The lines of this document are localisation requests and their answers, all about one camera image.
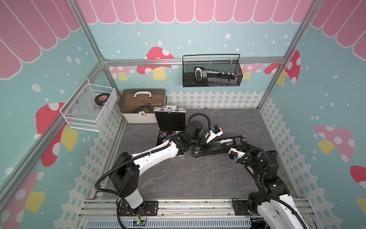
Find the silver aluminium poker case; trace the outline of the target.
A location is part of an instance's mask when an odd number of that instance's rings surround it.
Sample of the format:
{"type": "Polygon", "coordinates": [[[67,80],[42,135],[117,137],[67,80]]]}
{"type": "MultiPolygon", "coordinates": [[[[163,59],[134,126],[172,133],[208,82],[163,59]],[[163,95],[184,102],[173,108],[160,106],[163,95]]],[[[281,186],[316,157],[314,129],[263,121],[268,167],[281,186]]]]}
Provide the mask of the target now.
{"type": "MultiPolygon", "coordinates": [[[[183,108],[169,105],[155,107],[154,114],[158,123],[159,132],[160,130],[175,131],[177,134],[186,127],[186,110],[183,108]]],[[[157,137],[156,146],[162,143],[163,142],[160,142],[157,137]]]]}

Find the black poker case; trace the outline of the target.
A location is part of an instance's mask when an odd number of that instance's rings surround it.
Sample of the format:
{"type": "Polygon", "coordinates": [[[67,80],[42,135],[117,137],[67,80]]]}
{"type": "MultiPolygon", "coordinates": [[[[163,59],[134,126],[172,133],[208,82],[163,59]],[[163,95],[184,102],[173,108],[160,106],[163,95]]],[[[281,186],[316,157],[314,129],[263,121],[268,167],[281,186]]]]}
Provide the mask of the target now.
{"type": "Polygon", "coordinates": [[[231,148],[242,150],[248,148],[244,135],[213,139],[209,143],[203,143],[191,148],[193,158],[228,153],[231,148]]]}

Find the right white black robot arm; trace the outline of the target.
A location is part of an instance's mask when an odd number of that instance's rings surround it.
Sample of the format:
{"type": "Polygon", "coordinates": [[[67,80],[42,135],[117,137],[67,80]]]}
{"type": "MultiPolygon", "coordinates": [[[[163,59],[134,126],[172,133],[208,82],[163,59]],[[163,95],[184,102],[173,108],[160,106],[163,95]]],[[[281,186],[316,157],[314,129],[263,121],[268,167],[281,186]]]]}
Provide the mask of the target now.
{"type": "Polygon", "coordinates": [[[252,145],[229,150],[236,164],[244,165],[251,174],[258,191],[248,195],[247,211],[261,216],[263,229],[308,229],[304,218],[284,181],[277,174],[277,151],[264,151],[252,145]]]}

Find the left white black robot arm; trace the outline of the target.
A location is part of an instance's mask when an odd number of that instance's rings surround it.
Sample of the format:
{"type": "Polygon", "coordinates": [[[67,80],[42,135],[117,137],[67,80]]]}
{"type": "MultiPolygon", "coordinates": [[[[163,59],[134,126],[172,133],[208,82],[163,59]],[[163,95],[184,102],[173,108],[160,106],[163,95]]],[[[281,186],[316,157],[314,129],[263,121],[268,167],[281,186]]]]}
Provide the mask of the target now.
{"type": "Polygon", "coordinates": [[[117,195],[128,203],[135,214],[146,208],[146,201],[138,190],[139,176],[160,162],[176,157],[193,146],[206,146],[223,132],[217,125],[205,132],[200,123],[192,121],[178,134],[172,135],[161,145],[145,152],[130,155],[124,152],[119,162],[103,174],[94,185],[98,192],[117,195]]]}

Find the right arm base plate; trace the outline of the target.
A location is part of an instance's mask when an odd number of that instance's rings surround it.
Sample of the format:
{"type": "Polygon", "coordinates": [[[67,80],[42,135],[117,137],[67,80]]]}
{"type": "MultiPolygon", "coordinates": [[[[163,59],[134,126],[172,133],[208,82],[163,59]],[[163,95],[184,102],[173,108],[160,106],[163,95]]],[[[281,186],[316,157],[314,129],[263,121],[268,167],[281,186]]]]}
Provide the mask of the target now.
{"type": "Polygon", "coordinates": [[[251,212],[247,205],[247,200],[239,200],[234,198],[231,200],[231,205],[236,216],[255,216],[257,214],[251,212]]]}

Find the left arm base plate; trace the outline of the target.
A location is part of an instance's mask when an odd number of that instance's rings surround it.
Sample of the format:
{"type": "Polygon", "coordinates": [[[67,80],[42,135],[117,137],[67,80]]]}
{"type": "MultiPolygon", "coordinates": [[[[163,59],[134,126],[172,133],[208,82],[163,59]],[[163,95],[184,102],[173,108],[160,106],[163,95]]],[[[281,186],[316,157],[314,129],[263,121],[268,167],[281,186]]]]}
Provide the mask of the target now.
{"type": "Polygon", "coordinates": [[[145,201],[137,209],[132,209],[128,204],[122,203],[118,207],[119,215],[123,217],[127,216],[157,216],[157,211],[159,207],[158,201],[145,201]]]}

